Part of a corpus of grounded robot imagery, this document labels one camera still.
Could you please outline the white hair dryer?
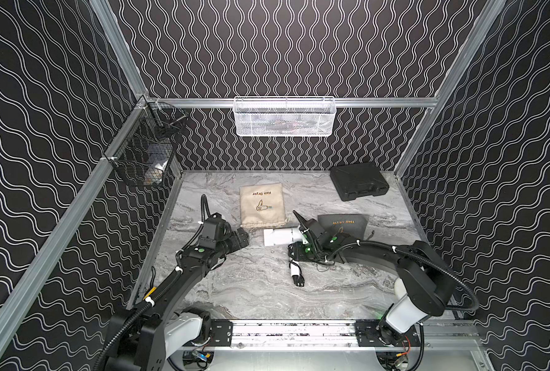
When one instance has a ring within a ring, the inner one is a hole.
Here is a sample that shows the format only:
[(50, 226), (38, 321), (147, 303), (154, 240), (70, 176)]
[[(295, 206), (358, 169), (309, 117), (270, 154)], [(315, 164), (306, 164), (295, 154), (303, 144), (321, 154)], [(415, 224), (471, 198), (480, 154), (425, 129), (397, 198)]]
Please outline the white hair dryer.
[(264, 230), (264, 245), (267, 247), (287, 246), (290, 276), (296, 287), (304, 287), (305, 280), (298, 257), (304, 253), (307, 247), (307, 239), (298, 227), (287, 227)]

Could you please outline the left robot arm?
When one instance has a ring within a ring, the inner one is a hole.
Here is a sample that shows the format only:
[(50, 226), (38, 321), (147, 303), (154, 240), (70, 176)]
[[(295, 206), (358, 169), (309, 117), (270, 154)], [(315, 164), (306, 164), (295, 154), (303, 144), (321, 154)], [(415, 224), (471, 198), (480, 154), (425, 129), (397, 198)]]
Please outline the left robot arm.
[(200, 206), (202, 223), (176, 253), (170, 275), (132, 309), (112, 316), (93, 369), (161, 370), (187, 343), (209, 342), (209, 313), (193, 309), (176, 315), (174, 308), (210, 271), (250, 242), (243, 228), (233, 229), (220, 213), (211, 213), (206, 195), (201, 196)]

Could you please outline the grey hair dryer bag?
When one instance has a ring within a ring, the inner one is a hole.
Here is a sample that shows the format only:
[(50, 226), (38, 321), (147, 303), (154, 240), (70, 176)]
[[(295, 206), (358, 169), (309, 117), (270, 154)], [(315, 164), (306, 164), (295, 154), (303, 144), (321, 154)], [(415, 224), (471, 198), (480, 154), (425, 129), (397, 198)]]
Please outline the grey hair dryer bag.
[(322, 214), (318, 215), (319, 224), (331, 235), (346, 233), (363, 239), (369, 216), (365, 214)]

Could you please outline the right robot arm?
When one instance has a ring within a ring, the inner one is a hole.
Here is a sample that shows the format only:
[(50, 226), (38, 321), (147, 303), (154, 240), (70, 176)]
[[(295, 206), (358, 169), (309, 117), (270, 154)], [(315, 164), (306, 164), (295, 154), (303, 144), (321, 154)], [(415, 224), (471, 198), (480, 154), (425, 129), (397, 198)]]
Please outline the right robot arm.
[(385, 346), (399, 346), (409, 339), (409, 331), (430, 317), (446, 311), (474, 312), (479, 299), (429, 244), (392, 245), (363, 240), (345, 232), (326, 230), (317, 220), (293, 212), (299, 231), (306, 240), (288, 246), (290, 276), (297, 287), (304, 287), (300, 263), (322, 267), (336, 264), (362, 264), (388, 271), (404, 288), (398, 302), (391, 305), (366, 335)]

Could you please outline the beige hair dryer bag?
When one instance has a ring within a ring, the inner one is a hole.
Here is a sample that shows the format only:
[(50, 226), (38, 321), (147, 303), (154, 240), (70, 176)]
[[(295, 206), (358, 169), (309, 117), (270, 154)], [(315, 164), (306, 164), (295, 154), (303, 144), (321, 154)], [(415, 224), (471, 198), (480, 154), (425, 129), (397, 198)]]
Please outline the beige hair dryer bag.
[(287, 223), (281, 183), (247, 185), (239, 191), (242, 227), (275, 228)]

